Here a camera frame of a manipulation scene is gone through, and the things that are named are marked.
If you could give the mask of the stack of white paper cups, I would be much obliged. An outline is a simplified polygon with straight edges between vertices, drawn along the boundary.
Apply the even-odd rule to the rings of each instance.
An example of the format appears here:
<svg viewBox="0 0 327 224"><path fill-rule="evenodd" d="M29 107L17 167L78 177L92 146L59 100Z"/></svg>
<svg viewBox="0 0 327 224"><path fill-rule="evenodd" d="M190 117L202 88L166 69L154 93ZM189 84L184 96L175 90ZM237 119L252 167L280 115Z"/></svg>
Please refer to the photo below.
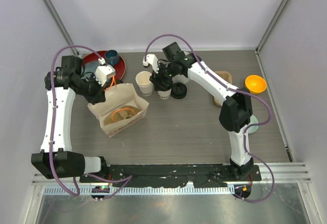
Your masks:
<svg viewBox="0 0 327 224"><path fill-rule="evenodd" d="M153 83L150 81L151 73L147 71L139 72L135 81L143 96L150 96L153 92Z"/></svg>

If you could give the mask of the stack of black cup lids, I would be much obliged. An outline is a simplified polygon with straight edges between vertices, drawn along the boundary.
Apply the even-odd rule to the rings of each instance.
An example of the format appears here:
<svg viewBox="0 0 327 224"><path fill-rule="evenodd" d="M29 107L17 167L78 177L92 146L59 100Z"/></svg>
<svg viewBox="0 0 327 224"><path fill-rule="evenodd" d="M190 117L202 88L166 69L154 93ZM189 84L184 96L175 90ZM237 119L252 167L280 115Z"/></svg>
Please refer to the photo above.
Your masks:
<svg viewBox="0 0 327 224"><path fill-rule="evenodd" d="M172 85L171 96L174 99L183 99L187 95L187 87L181 82L176 82Z"/></svg>

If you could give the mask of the brown pulp cup carrier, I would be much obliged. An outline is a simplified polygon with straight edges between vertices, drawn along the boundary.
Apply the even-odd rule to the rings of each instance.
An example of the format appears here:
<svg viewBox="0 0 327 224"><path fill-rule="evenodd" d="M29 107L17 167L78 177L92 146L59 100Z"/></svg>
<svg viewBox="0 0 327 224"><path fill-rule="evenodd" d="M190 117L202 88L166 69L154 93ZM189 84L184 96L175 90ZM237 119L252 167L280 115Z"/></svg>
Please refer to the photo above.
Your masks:
<svg viewBox="0 0 327 224"><path fill-rule="evenodd" d="M131 119L140 112L135 106L124 105L115 109L104 118L104 125L116 123L122 120Z"/></svg>
<svg viewBox="0 0 327 224"><path fill-rule="evenodd" d="M225 80L226 82L232 84L232 75L227 72L227 71L215 71L215 73L220 76L223 80ZM222 106L221 103L218 101L218 99L216 97L214 97L214 103L217 106Z"/></svg>

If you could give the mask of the printed kraft paper bag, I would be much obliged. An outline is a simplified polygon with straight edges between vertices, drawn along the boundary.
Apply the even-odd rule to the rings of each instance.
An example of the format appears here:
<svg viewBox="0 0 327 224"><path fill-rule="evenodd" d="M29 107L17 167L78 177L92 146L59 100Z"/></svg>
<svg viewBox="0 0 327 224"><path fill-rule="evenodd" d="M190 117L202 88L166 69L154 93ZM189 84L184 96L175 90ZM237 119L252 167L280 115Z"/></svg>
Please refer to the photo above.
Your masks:
<svg viewBox="0 0 327 224"><path fill-rule="evenodd" d="M104 94L105 102L88 104L88 109L108 137L113 137L146 115L149 103L136 93L133 84L113 85Z"/></svg>

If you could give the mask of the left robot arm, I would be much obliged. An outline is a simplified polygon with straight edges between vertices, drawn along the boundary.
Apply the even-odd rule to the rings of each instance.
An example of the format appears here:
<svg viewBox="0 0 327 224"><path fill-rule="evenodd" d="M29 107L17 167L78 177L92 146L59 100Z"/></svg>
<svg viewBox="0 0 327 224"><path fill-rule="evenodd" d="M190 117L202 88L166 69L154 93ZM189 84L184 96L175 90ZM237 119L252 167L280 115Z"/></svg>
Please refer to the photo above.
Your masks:
<svg viewBox="0 0 327 224"><path fill-rule="evenodd" d="M114 68L104 60L89 78L84 78L85 63L77 56L63 56L61 66L49 72L45 79L48 97L48 115L44 139L39 153L31 155L32 165L47 179L91 177L102 183L109 170L102 156L86 157L73 152L71 144L71 117L76 95L83 96L91 105L105 102L105 89L115 76Z"/></svg>

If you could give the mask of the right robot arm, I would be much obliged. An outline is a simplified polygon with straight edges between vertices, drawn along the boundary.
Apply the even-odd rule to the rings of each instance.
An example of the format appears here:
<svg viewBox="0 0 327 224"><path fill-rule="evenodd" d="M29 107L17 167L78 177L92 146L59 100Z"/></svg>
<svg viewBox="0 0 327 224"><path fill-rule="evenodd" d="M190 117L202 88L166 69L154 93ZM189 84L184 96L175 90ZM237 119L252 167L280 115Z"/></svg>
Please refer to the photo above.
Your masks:
<svg viewBox="0 0 327 224"><path fill-rule="evenodd" d="M248 133L246 127L252 116L252 104L248 90L239 89L228 83L210 68L194 53L185 54L174 42L165 48L166 57L160 63L156 55L145 54L143 66L152 68L150 81L156 91L172 89L172 79L177 75L196 82L208 91L221 104L219 121L228 131L231 156L229 176L241 181L248 177L253 167L253 157L248 154Z"/></svg>

